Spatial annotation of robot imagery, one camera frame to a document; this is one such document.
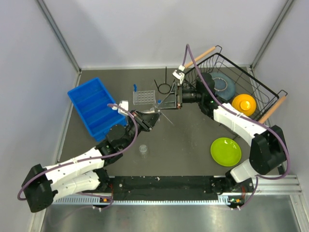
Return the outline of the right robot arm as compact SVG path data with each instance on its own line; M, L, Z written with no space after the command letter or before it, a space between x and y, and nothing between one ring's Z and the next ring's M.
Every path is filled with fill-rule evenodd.
M282 129L259 123L217 99L210 74L198 75L192 88L183 87L184 72L175 70L173 76L180 82L172 85L159 109L181 109L185 103L197 103L203 114L231 129L250 146L249 158L225 174L225 185L230 191L237 191L252 177L266 178L271 170L290 162Z

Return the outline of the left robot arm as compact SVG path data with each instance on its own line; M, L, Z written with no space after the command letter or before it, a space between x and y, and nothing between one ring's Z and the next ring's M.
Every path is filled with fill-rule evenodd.
M154 110L132 110L126 126L113 125L104 140L83 154L55 165L34 165L21 185L18 200L26 201L30 211L37 213L71 194L106 191L110 183L104 167L118 161L142 131L150 132L160 115Z

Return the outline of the bag of white powder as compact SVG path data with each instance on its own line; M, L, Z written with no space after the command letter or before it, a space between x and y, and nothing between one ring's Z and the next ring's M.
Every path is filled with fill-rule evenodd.
M152 107L149 110L143 111L143 113L145 113L145 114L154 114L154 113L157 113L157 110L154 107Z

